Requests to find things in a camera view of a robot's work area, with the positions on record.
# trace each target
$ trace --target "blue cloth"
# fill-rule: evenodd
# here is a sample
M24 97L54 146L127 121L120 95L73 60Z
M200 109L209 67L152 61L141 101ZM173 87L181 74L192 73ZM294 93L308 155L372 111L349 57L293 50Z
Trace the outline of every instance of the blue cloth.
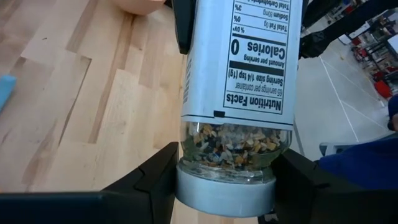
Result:
M318 164L365 189L398 189L398 138L353 146L322 157Z
M397 113L398 113L398 95L394 95L388 101L388 116L390 117L390 120L388 121L387 127L391 131L396 130L392 123L392 117Z
M0 78L0 111L11 95L17 83L17 78L11 75L3 75Z

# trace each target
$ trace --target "silver metal lid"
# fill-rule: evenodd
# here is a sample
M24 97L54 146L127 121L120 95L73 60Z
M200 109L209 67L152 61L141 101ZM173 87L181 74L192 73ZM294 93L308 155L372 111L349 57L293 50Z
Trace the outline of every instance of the silver metal lid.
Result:
M213 215L258 217L274 207L275 181L230 184L190 175L177 166L176 197L189 207Z

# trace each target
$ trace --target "tile floor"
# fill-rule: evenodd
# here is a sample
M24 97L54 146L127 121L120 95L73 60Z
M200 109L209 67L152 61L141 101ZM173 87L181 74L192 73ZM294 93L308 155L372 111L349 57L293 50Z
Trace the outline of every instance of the tile floor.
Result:
M307 32L326 26L321 19ZM335 40L320 57L298 64L293 150L317 160L321 142L364 142L389 133L387 103L348 46Z

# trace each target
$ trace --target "wooden table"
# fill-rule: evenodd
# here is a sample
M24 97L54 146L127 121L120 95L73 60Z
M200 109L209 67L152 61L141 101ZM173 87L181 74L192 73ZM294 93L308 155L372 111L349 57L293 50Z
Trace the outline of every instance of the wooden table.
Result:
M178 141L185 63L167 7L0 1L0 74L17 77L0 114L0 189L99 190ZM176 201L172 223L257 221Z

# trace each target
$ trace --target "white label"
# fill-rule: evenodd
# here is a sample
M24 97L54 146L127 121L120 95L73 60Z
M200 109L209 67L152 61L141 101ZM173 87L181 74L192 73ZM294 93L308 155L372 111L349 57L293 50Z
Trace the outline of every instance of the white label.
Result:
M198 1L183 120L292 129L301 10L301 1Z
M234 1L223 107L283 113L289 9L289 2Z

